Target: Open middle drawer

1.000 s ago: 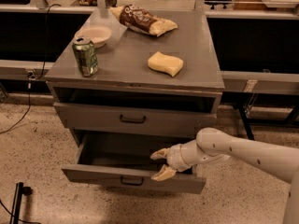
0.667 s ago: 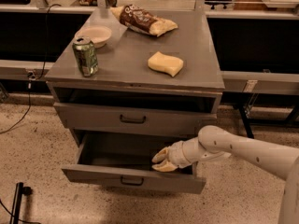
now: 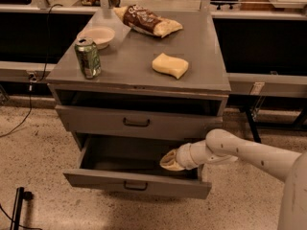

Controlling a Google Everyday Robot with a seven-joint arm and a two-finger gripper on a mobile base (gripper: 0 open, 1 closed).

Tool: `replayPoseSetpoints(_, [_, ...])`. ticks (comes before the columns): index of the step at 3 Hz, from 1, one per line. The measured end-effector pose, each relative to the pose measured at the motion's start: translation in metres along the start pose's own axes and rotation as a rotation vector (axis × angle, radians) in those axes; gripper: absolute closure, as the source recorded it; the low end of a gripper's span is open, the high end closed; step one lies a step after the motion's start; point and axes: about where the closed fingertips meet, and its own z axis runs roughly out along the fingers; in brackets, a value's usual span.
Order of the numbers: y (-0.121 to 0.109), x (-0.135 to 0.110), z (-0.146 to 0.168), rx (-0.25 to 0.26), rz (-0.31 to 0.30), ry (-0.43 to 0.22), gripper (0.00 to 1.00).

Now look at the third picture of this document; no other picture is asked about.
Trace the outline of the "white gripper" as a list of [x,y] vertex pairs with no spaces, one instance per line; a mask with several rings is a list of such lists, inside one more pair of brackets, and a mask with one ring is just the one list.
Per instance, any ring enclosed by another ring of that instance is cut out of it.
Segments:
[[200,141],[188,143],[180,146],[178,149],[170,150],[162,157],[164,161],[160,161],[160,166],[172,172],[192,170],[204,164],[205,159],[206,143]]

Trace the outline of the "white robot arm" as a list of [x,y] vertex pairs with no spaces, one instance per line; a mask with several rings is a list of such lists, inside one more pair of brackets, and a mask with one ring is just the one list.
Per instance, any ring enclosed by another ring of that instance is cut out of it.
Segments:
[[277,230],[307,230],[307,153],[272,147],[215,128],[196,143],[170,150],[160,160],[168,171],[242,159],[285,183]]

